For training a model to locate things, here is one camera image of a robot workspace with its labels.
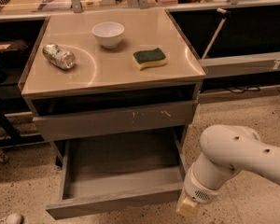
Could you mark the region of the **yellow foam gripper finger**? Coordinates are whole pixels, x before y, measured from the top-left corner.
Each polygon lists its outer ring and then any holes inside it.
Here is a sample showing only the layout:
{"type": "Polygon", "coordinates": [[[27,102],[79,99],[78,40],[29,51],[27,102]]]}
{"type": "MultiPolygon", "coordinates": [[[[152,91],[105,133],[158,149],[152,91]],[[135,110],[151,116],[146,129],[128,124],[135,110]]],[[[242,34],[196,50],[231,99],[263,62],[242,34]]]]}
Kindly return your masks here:
{"type": "Polygon", "coordinates": [[[183,217],[190,217],[199,211],[199,205],[187,196],[181,195],[177,201],[175,211],[183,217]]]}

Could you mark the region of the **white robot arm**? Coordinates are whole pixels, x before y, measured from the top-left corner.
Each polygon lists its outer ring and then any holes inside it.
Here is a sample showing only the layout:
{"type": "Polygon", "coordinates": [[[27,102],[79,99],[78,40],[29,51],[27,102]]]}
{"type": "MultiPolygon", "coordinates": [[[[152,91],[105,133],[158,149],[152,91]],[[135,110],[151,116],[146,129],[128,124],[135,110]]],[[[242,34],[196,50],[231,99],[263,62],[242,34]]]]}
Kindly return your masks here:
{"type": "Polygon", "coordinates": [[[200,137],[201,154],[188,169],[176,212],[195,214],[218,196],[224,183],[241,171],[260,175],[280,186],[280,147],[260,140],[245,126],[213,125],[200,137]]]}

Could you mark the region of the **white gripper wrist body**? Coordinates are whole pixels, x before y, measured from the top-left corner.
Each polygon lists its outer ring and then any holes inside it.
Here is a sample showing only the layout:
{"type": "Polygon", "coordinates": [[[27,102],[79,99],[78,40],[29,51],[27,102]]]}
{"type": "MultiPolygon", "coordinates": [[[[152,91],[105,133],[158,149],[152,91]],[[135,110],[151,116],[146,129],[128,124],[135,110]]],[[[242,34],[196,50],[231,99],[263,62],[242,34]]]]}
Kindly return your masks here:
{"type": "Polygon", "coordinates": [[[212,202],[223,183],[217,165],[201,166],[193,163],[184,180],[186,196],[193,202],[207,204],[212,202]]]}

